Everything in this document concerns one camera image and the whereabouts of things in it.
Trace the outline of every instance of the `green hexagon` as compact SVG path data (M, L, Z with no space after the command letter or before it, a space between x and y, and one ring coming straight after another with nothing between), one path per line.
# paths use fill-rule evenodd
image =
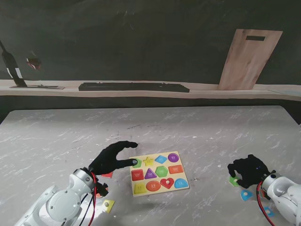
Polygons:
M158 177L163 178L167 176L168 170L165 166L158 166L156 168L156 174L158 175Z
M240 178L238 178L237 176L236 177L231 177L229 178L229 182L234 186L234 187L239 187L237 181L239 180Z
M137 165L133 166L133 168L139 168L141 167L142 161L140 159L136 159L137 160Z

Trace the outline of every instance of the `marble table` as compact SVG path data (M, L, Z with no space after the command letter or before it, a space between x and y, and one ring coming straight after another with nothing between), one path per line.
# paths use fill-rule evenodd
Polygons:
M229 183L227 165L250 153L301 184L300 127L279 106L13 111L0 125L1 225L14 225L46 188L64 189L69 174L120 140L139 146L119 159L178 151L190 189L134 198L129 169L116 170L100 178L116 202L107 214L97 200L94 226L268 226L255 197L244 202L242 189ZM272 202L263 205L274 210L276 225L290 225ZM60 225L45 208L40 215Z

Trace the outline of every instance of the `red puzzle piece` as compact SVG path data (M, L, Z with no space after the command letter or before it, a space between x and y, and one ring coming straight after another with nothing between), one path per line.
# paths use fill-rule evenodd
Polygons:
M171 186L174 184L174 179L168 178L168 179L162 179L161 185L166 187L167 189L171 188Z
M113 172L107 173L107 174L102 174L103 178L112 178L112 176L113 176Z
M137 180L143 180L144 179L142 169L133 170L131 173L132 173L132 181L137 181Z

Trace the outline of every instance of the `red heart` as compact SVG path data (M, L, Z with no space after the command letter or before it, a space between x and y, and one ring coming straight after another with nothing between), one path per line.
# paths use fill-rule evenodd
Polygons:
M163 185L167 189L171 188L173 184L174 184L174 179L172 178L167 178L167 180L166 179L161 180L161 185Z

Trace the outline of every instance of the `wooden cutting board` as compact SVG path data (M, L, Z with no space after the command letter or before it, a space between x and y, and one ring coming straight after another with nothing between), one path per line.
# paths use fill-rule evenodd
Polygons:
M218 89L252 89L281 34L281 31L237 29Z

